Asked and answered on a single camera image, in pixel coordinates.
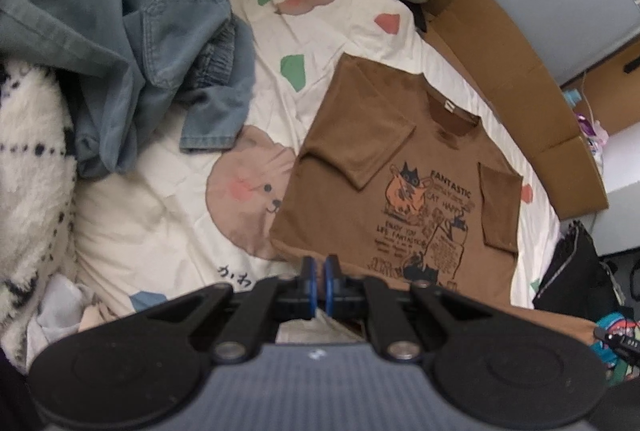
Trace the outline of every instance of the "bed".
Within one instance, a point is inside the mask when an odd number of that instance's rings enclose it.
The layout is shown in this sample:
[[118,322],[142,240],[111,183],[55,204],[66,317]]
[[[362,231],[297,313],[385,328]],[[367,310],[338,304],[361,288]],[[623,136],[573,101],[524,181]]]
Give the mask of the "bed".
[[[457,105],[482,117],[487,133],[524,177],[511,302],[532,307],[558,240],[558,217],[506,129],[422,40],[411,12],[396,0],[230,1],[252,27],[257,54],[254,95],[236,148],[182,154],[178,139],[185,111],[174,104],[134,172],[79,183],[79,281],[116,316],[126,316],[217,281],[251,289],[268,275],[294,272],[286,262],[264,259],[276,257],[268,243],[272,211],[335,65],[347,52],[423,72]],[[243,210],[207,206],[207,194],[238,169],[261,177],[260,196],[247,200]],[[353,337],[327,318],[305,325],[280,339],[305,340],[306,330],[318,325],[329,340]]]

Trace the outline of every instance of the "t-shirt sleeve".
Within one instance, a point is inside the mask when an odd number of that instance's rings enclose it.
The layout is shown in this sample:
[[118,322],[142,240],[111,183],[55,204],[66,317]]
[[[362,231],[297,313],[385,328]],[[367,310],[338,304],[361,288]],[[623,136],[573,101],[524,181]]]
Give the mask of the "t-shirt sleeve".
[[517,255],[522,176],[497,171],[482,163],[478,163],[478,171],[484,243]]
[[380,95],[356,63],[340,61],[300,150],[331,164],[363,189],[415,129]]

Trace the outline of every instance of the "t-shirt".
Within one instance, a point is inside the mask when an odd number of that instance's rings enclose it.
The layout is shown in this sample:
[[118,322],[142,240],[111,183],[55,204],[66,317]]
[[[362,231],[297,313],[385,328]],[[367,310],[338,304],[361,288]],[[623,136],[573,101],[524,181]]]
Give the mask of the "t-shirt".
[[481,119],[423,75],[343,55],[271,241],[390,286],[421,279],[508,304],[521,188]]

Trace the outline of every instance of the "fluffy blanket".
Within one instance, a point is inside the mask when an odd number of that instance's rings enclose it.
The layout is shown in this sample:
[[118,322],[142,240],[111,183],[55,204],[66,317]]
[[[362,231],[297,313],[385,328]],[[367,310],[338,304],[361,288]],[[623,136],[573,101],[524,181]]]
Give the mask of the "fluffy blanket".
[[0,61],[0,345],[25,369],[47,281],[74,276],[73,130],[53,71]]

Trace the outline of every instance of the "cardboard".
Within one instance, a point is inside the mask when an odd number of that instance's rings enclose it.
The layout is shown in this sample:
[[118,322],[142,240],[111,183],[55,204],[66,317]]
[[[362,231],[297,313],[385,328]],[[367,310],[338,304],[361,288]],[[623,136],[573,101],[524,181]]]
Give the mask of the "cardboard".
[[[640,68],[625,74],[624,66],[640,56],[640,39],[627,45],[606,61],[587,72],[584,81],[586,94],[593,118],[614,135],[640,122]],[[578,88],[582,77],[568,85]],[[586,101],[580,101],[575,108],[587,119],[590,118]]]
[[496,1],[430,0],[423,12],[429,20],[425,40],[481,90],[530,161],[558,217],[606,209],[602,179],[573,112]]

